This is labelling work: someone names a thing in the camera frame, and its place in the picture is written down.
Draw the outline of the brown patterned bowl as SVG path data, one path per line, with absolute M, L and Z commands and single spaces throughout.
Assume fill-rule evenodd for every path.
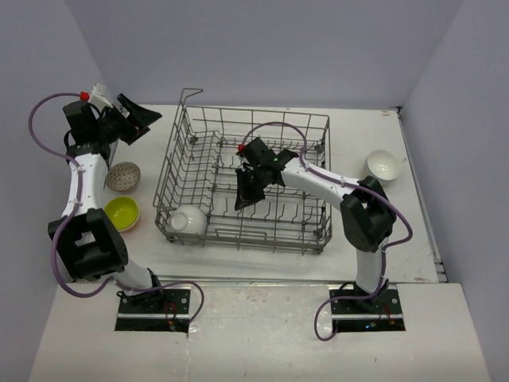
M 125 193 L 137 186 L 141 170 L 133 162 L 120 162 L 110 168 L 106 176 L 106 187 L 111 191 Z

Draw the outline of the yellow-green bowl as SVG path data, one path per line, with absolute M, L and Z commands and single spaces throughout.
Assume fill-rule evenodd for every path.
M 131 197 L 116 197 L 110 200 L 104 207 L 104 212 L 120 232 L 133 228 L 140 217 L 138 203 Z

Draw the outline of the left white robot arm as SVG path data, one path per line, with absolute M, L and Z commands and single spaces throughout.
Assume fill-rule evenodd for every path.
M 82 96 L 63 108 L 70 126 L 64 158 L 71 170 L 68 203 L 59 220 L 48 225 L 52 268 L 63 265 L 72 280 L 115 280 L 124 291 L 138 294 L 137 303 L 149 313 L 165 304 L 157 276 L 128 256 L 126 243 L 101 205 L 110 169 L 111 146 L 130 145 L 150 130 L 161 114 L 139 106 L 123 94 L 103 107 Z

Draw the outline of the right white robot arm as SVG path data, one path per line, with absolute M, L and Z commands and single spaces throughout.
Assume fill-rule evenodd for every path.
M 239 145 L 237 155 L 242 164 L 235 170 L 235 209 L 239 211 L 264 200 L 265 188 L 270 185 L 297 189 L 337 209 L 344 236 L 356 249 L 357 274 L 349 298 L 365 313 L 380 307 L 387 288 L 383 246 L 396 221 L 380 183 L 373 177 L 362 181 L 341 177 L 291 150 L 276 154 L 260 138 Z

